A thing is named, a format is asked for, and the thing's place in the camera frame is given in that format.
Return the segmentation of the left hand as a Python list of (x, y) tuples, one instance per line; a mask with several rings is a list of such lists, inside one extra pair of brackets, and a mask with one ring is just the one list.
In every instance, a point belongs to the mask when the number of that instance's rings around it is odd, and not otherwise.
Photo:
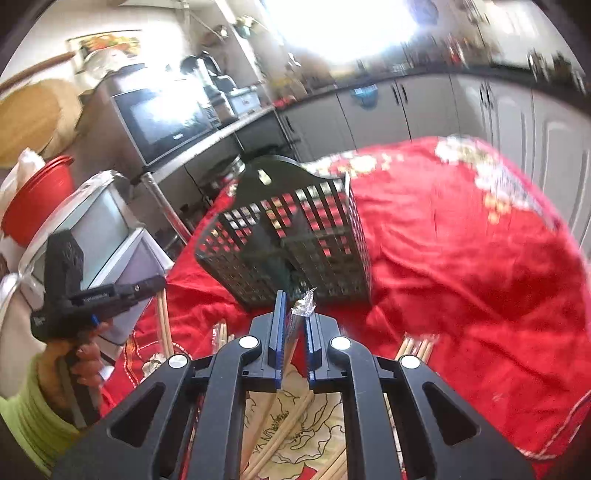
[[(108, 320), (99, 324), (96, 330), (89, 334), (87, 343), (76, 350), (77, 361), (70, 368), (79, 384), (88, 387), (99, 387), (103, 380), (99, 375), (101, 369), (100, 350), (94, 338), (107, 331), (112, 326)], [(74, 344), (69, 340), (53, 340), (46, 344), (44, 351), (37, 360), (37, 378), (39, 388), (48, 406), (61, 418), (68, 420), (71, 410), (61, 385), (58, 374), (58, 360), (64, 357)]]

